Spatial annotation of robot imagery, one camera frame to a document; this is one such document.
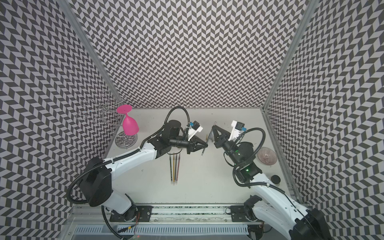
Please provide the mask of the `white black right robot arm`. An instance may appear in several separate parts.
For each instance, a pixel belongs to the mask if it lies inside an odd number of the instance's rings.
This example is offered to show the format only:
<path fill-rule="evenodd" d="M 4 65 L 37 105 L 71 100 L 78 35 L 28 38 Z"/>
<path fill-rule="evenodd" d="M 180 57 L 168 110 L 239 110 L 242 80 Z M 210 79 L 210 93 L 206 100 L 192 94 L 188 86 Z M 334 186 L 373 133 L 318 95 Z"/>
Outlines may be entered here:
<path fill-rule="evenodd" d="M 256 194 L 248 212 L 265 222 L 288 240 L 332 239 L 324 214 L 308 209 L 277 187 L 254 159 L 262 148 L 266 132 L 261 128 L 245 129 L 236 122 L 231 132 L 214 125 L 215 147 L 222 148 L 233 164 L 232 176 L 237 186 L 250 188 Z"/>

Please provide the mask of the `dark blue pencil purple cap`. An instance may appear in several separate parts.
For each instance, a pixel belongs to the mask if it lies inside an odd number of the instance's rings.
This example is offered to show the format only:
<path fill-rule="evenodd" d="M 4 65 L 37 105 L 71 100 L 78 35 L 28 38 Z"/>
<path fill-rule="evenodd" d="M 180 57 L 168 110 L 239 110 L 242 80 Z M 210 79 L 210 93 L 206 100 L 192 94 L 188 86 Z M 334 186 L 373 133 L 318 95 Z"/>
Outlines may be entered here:
<path fill-rule="evenodd" d="M 213 127 L 211 128 L 211 131 L 210 131 L 210 133 L 209 133 L 209 135 L 208 135 L 208 140 L 206 140 L 206 145 L 207 145 L 207 146 L 208 146 L 208 144 L 209 144 L 209 141 L 210 141 L 210 139 L 211 139 L 212 134 L 213 134 Z M 202 151 L 201 156 L 204 155 L 206 149 L 204 149 L 204 150 Z"/>

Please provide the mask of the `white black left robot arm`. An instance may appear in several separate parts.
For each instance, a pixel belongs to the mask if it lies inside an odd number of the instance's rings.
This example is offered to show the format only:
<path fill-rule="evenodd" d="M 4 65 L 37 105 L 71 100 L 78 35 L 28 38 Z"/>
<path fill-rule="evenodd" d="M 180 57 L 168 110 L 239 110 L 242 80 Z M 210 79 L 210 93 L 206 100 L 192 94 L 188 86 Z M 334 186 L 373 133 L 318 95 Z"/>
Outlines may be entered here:
<path fill-rule="evenodd" d="M 206 148 L 207 143 L 196 135 L 202 130 L 200 123 L 191 122 L 190 118 L 183 128 L 179 121 L 166 117 L 162 127 L 145 138 L 138 148 L 112 158 L 90 160 L 86 169 L 69 185 L 67 200 L 127 214 L 134 207 L 133 201 L 114 190 L 113 181 L 143 163 L 168 154 L 173 147 L 186 149 L 188 154 Z"/>

